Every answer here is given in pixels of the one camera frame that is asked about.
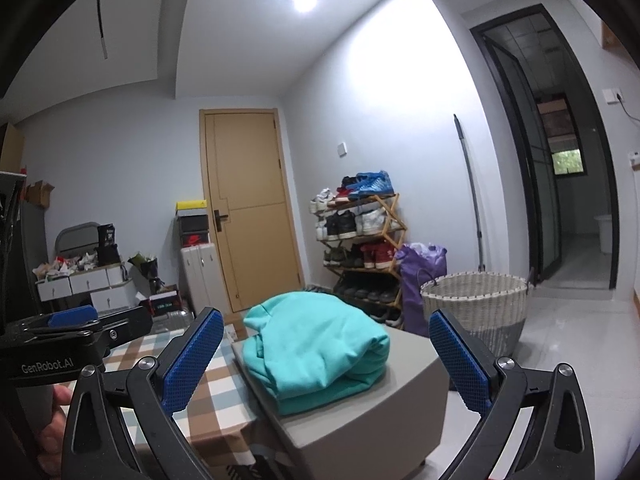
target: glass door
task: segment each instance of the glass door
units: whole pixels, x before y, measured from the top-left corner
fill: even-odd
[[[536,217],[536,233],[529,238],[537,247],[536,272],[538,281],[547,279],[560,266],[562,258],[560,205],[552,153],[546,132],[536,105],[533,92],[518,59],[484,37],[487,48],[494,59],[504,93],[508,95],[505,106],[510,116],[511,127],[517,129],[522,138],[520,147],[525,153],[533,213]]]

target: window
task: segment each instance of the window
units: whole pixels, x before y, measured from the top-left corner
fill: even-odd
[[[565,95],[539,103],[538,110],[554,160],[554,173],[557,176],[585,174],[578,131]]]

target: plastic bag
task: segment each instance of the plastic bag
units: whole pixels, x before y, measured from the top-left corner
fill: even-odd
[[[402,312],[404,329],[429,337],[429,323],[424,319],[420,288],[426,282],[447,273],[447,250],[439,245],[405,244],[396,253],[402,277]]]

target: wicker basket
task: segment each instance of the wicker basket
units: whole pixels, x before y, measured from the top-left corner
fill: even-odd
[[[447,308],[495,356],[513,354],[527,315],[529,283],[493,272],[449,274],[421,288],[424,316]]]

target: folded clothing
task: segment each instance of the folded clothing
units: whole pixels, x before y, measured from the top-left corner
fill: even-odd
[[[244,324],[258,332],[244,343],[244,364],[281,415],[360,393],[385,371],[388,334],[335,296],[288,292],[254,306]]]

